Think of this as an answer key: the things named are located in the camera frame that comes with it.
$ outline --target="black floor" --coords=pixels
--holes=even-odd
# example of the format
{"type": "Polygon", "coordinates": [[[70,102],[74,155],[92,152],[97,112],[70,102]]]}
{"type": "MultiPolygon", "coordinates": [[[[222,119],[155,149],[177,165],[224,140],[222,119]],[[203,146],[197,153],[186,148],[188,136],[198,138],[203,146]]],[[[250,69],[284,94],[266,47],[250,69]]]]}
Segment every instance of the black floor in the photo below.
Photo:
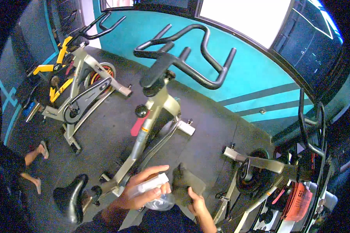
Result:
{"type": "MultiPolygon", "coordinates": [[[[61,134],[59,122],[50,119],[46,124],[41,124],[33,119],[25,124],[23,117],[19,117],[11,134],[9,147],[24,156],[40,140],[45,138],[49,141],[49,159],[42,160],[38,156],[31,165],[34,176],[42,179],[42,194],[36,193],[32,183],[20,179],[28,197],[33,216],[31,224],[35,232],[72,231],[75,226],[63,222],[55,211],[53,189],[66,186],[81,173],[89,176],[87,187],[98,184],[101,173],[109,171],[114,174],[118,170],[119,164],[129,155],[135,141],[130,135],[130,129],[136,121],[135,107],[146,101],[138,81],[147,67],[98,49],[88,47],[87,50],[99,58],[98,60],[114,64],[117,70],[116,79],[123,85],[131,83],[134,94],[126,99],[120,93],[113,93],[86,120],[75,134],[76,140],[83,147],[79,156],[75,156],[70,150],[61,134]]],[[[213,214],[219,205],[215,194],[227,191],[234,174],[234,164],[222,156],[222,147],[234,142],[236,151],[242,154],[248,154],[256,148],[266,148],[272,152],[270,137],[237,114],[177,81],[171,81],[168,90],[173,97],[181,99],[182,118],[193,119],[192,126],[196,131],[192,137],[176,132],[149,165],[169,164],[172,170],[180,162],[186,163],[191,172],[207,185],[204,197],[210,213],[213,214]]],[[[105,196],[100,207],[89,208],[84,220],[90,221],[96,212],[113,199],[113,194],[105,196]]]]}

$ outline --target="black saddle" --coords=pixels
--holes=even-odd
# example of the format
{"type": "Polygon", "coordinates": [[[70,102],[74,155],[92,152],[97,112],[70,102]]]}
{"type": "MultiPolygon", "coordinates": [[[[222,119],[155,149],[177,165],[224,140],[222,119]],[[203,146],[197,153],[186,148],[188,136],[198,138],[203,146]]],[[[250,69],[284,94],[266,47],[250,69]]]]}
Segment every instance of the black saddle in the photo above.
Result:
{"type": "Polygon", "coordinates": [[[61,215],[70,223],[80,224],[83,221],[81,195],[88,182],[86,174],[80,174],[66,188],[53,190],[53,199],[61,215]]]}

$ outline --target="hand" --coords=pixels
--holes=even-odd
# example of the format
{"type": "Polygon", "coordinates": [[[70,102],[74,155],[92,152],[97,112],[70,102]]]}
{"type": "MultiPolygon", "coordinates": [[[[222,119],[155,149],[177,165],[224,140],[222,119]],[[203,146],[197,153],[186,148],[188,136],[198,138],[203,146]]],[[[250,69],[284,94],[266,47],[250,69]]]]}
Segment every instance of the hand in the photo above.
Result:
{"type": "Polygon", "coordinates": [[[129,190],[132,189],[134,186],[157,176],[160,171],[166,171],[168,169],[169,169],[168,165],[148,167],[144,171],[133,176],[129,180],[121,196],[119,196],[113,202],[114,205],[116,207],[126,209],[126,210],[138,210],[141,207],[143,207],[145,203],[152,201],[156,198],[159,198],[162,194],[171,193],[170,184],[167,182],[166,184],[162,185],[160,189],[155,188],[155,189],[149,190],[148,192],[145,192],[132,199],[129,199],[127,195],[129,190]]]}
{"type": "Polygon", "coordinates": [[[217,232],[213,218],[205,205],[205,199],[193,192],[192,188],[188,188],[188,194],[193,199],[193,204],[188,206],[189,211],[196,217],[198,224],[203,233],[217,232]]]}
{"type": "Polygon", "coordinates": [[[193,199],[193,204],[188,205],[188,209],[195,217],[203,213],[209,213],[206,208],[205,199],[202,196],[197,195],[192,190],[192,187],[188,188],[188,194],[193,199]]]}

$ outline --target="exercise bike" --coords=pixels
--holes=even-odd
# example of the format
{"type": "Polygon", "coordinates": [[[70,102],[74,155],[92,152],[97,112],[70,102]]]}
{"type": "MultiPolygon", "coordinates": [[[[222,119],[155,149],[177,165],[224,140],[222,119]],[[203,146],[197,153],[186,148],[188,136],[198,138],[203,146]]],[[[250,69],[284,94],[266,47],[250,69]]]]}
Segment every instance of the exercise bike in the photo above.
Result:
{"type": "MultiPolygon", "coordinates": [[[[234,145],[231,147],[224,147],[223,154],[232,158],[234,161],[237,161],[239,166],[234,174],[232,183],[226,195],[220,198],[223,203],[214,217],[214,223],[217,224],[217,227],[219,227],[219,229],[223,232],[239,232],[242,229],[249,213],[261,205],[258,216],[253,222],[252,228],[249,230],[249,232],[256,232],[253,230],[253,227],[259,218],[266,200],[268,198],[271,200],[267,201],[267,204],[276,203],[277,200],[281,198],[283,191],[289,190],[288,187],[291,182],[300,183],[311,181],[316,183],[317,193],[315,200],[321,196],[321,193],[324,193],[323,188],[326,186],[326,180],[329,179],[329,176],[324,175],[323,172],[325,171],[325,174],[327,174],[329,170],[329,166],[326,164],[327,144],[325,141],[326,124],[324,106],[321,102],[318,103],[317,119],[311,120],[306,118],[303,114],[303,88],[300,90],[299,103],[298,119],[302,140],[305,145],[302,158],[296,157],[291,159],[289,158],[289,151],[287,151],[282,155],[283,157],[286,157],[283,162],[277,159],[269,159],[269,155],[266,150],[256,150],[249,156],[245,156],[234,151],[234,145]],[[309,142],[308,127],[306,126],[307,124],[318,130],[319,148],[309,142]],[[230,207],[228,204],[235,187],[238,189],[240,194],[250,195],[248,202],[244,203],[244,206],[240,207],[238,210],[233,210],[234,205],[230,207]],[[226,210],[224,220],[219,221],[224,210],[226,210]]],[[[308,215],[310,219],[312,218],[313,214],[314,207],[311,208],[308,215]]],[[[277,229],[279,229],[281,223],[282,220],[276,227],[277,229]]]]}
{"type": "Polygon", "coordinates": [[[53,23],[51,23],[52,32],[55,35],[55,40],[58,43],[57,48],[60,50],[57,56],[56,63],[42,64],[42,65],[37,65],[36,63],[34,64],[35,66],[30,68],[29,71],[26,71],[26,73],[28,74],[27,77],[30,77],[30,79],[32,77],[39,76],[40,80],[38,80],[38,82],[35,84],[35,86],[33,87],[28,97],[25,98],[25,100],[21,103],[25,116],[28,115],[27,113],[29,112],[28,107],[31,108],[33,106],[33,104],[30,105],[30,102],[33,99],[32,95],[34,94],[34,91],[37,89],[37,87],[42,81],[45,81],[50,85],[49,101],[50,101],[50,104],[52,104],[53,106],[57,98],[72,83],[73,78],[72,77],[68,78],[68,76],[69,76],[69,73],[72,74],[74,70],[72,64],[70,64],[74,57],[71,53],[69,53],[66,50],[67,49],[66,45],[72,39],[72,37],[67,36],[64,42],[61,44],[61,42],[59,42],[58,36],[56,36],[56,32],[64,33],[70,27],[72,22],[75,21],[77,15],[78,15],[78,10],[74,10],[73,12],[71,12],[71,14],[68,17],[66,17],[69,20],[66,21],[66,23],[64,22],[64,24],[62,24],[60,28],[57,30],[54,29],[55,26],[53,25],[53,23]]]}
{"type": "MultiPolygon", "coordinates": [[[[73,137],[75,132],[84,123],[84,121],[91,115],[91,113],[110,95],[114,90],[119,91],[124,96],[130,97],[132,94],[131,85],[128,87],[122,86],[114,78],[116,76],[115,68],[112,64],[103,62],[98,63],[91,55],[89,55],[84,48],[88,45],[83,42],[80,46],[74,46],[73,42],[79,37],[85,37],[88,40],[94,40],[108,34],[119,25],[126,16],[123,16],[112,27],[107,29],[102,23],[109,17],[111,12],[105,12],[94,20],[90,25],[84,26],[75,37],[68,37],[65,39],[59,58],[63,57],[68,49],[73,55],[73,60],[70,65],[75,67],[75,71],[71,79],[67,82],[71,83],[70,96],[58,108],[51,106],[42,106],[35,102],[31,109],[26,122],[32,119],[37,111],[42,112],[44,119],[52,118],[63,122],[62,126],[65,130],[64,137],[70,146],[74,148],[75,154],[79,154],[81,147],[73,137]],[[98,21],[100,28],[103,30],[96,35],[87,35],[87,31],[95,25],[98,21]],[[85,91],[79,93],[81,83],[84,81],[85,91]]],[[[48,70],[52,67],[55,70],[56,66],[39,66],[34,74],[39,71],[48,70]]]]}
{"type": "Polygon", "coordinates": [[[235,56],[236,49],[231,49],[224,66],[221,66],[206,49],[210,36],[210,31],[206,26],[192,24],[170,37],[161,38],[170,27],[170,24],[167,25],[152,40],[145,42],[134,50],[134,55],[136,57],[152,58],[156,59],[156,61],[140,79],[140,85],[143,88],[144,95],[148,97],[148,101],[145,105],[140,105],[135,110],[135,114],[139,119],[142,120],[145,118],[145,120],[140,124],[140,130],[137,133],[136,142],[130,156],[123,163],[115,176],[112,179],[108,179],[107,182],[100,186],[94,186],[91,189],[83,191],[88,182],[88,176],[86,174],[81,174],[66,188],[56,188],[53,191],[53,199],[56,206],[62,216],[68,219],[68,221],[72,223],[81,223],[88,206],[93,203],[98,203],[99,198],[104,194],[112,192],[119,196],[131,175],[134,175],[144,168],[150,158],[159,150],[164,142],[171,137],[176,129],[180,129],[190,136],[194,133],[195,128],[190,125],[191,121],[185,123],[181,120],[179,102],[168,94],[166,85],[170,80],[175,78],[175,74],[168,70],[171,65],[176,66],[208,89],[215,90],[223,84],[235,56]],[[206,79],[199,72],[186,64],[185,61],[191,52],[189,47],[186,47],[179,57],[168,53],[174,46],[173,41],[181,38],[184,34],[193,29],[201,29],[205,32],[201,42],[201,53],[219,73],[218,78],[214,82],[206,79]],[[144,51],[148,47],[157,44],[164,44],[164,46],[158,51],[144,51]],[[172,121],[172,125],[169,132],[142,156],[147,142],[158,134],[164,124],[170,121],[172,121]],[[142,160],[142,162],[136,169],[133,165],[135,161],[139,159],[142,160]]]}

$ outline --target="sandal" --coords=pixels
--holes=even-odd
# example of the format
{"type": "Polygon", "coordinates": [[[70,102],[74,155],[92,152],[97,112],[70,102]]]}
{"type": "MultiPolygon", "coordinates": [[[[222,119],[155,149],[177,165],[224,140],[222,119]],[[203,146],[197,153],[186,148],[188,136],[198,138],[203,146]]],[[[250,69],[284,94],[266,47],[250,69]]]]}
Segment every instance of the sandal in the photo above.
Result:
{"type": "Polygon", "coordinates": [[[37,178],[37,180],[39,181],[39,186],[36,186],[36,191],[38,192],[38,194],[41,194],[41,179],[37,178]]]}
{"type": "Polygon", "coordinates": [[[47,148],[47,143],[45,141],[41,141],[40,144],[43,146],[44,148],[44,153],[43,156],[44,156],[44,159],[47,160],[48,157],[49,157],[49,152],[48,152],[48,148],[47,148]]]}

